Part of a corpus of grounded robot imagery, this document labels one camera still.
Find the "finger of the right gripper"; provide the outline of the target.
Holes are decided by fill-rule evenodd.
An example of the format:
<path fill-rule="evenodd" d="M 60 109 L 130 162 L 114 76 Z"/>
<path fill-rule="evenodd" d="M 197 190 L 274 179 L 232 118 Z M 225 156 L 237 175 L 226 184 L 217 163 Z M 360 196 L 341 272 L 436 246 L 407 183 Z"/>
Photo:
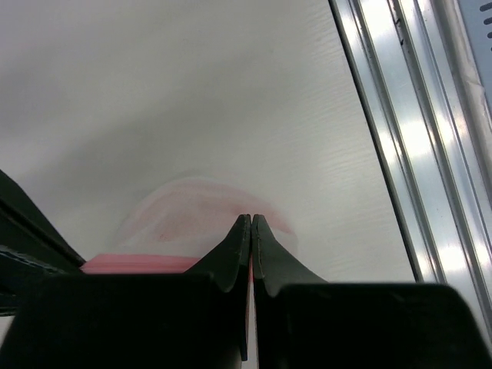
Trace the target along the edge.
<path fill-rule="evenodd" d="M 81 274 L 85 260 L 5 172 L 1 173 L 1 306 L 16 308 L 51 276 Z"/>

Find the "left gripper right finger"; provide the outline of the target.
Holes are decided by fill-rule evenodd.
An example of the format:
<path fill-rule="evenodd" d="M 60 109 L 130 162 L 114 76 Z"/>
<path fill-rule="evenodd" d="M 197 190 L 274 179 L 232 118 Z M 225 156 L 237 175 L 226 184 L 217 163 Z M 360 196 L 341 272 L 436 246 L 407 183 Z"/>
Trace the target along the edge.
<path fill-rule="evenodd" d="M 261 214 L 253 217 L 251 251 L 258 367 L 282 368 L 290 337 L 282 290 L 327 282 L 278 242 Z"/>

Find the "white mesh laundry bag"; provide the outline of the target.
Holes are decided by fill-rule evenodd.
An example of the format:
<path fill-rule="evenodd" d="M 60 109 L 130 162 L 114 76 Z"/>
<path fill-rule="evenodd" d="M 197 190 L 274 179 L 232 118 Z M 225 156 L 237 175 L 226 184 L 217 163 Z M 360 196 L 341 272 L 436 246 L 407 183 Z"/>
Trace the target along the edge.
<path fill-rule="evenodd" d="M 86 274 L 181 273 L 222 242 L 242 214 L 262 214 L 292 254 L 298 238 L 272 203 L 208 178 L 170 181 L 128 214 L 109 250 L 85 262 Z"/>

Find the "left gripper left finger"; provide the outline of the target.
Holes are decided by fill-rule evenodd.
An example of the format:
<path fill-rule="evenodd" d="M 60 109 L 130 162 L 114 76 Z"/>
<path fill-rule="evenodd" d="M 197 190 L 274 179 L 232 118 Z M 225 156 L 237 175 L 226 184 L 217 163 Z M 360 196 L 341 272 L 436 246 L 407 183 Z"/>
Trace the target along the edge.
<path fill-rule="evenodd" d="M 248 359 L 251 216 L 241 214 L 224 240 L 187 270 L 209 277 L 206 341 L 216 361 Z"/>

